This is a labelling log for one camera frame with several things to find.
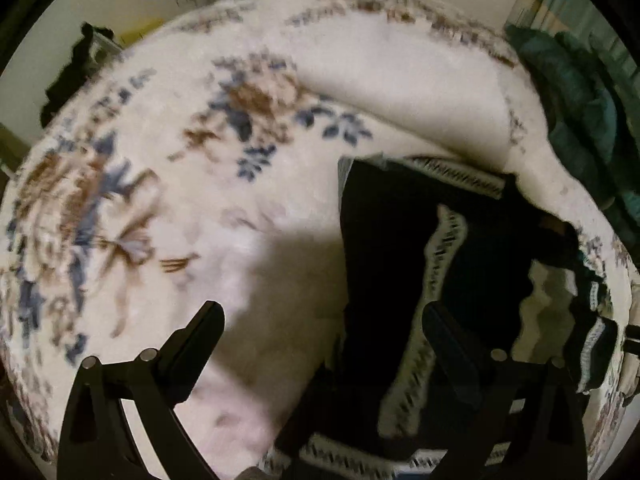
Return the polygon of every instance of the bed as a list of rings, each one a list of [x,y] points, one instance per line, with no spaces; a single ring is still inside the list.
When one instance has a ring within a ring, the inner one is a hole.
[[[226,330],[177,414],[221,478],[257,463],[340,331],[343,155],[515,174],[574,225],[603,315],[626,326],[637,271],[546,133],[503,37],[441,2],[220,0],[166,24],[62,108],[2,200],[0,357],[34,459],[52,477],[84,357],[159,348],[215,300]],[[622,367],[617,345],[590,392],[592,476],[623,413]]]

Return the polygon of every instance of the bedspread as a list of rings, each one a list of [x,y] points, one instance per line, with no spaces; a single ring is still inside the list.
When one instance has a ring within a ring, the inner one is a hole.
[[[553,154],[499,34],[432,0],[221,0],[88,82],[5,193],[0,353],[34,454],[55,464],[84,356],[130,360],[215,300],[225,333],[176,412],[222,478],[255,464],[342,323],[337,161],[380,152],[515,173],[577,229],[608,286],[598,309],[626,325],[635,269]],[[621,368],[618,350],[591,392],[592,474],[622,415]]]

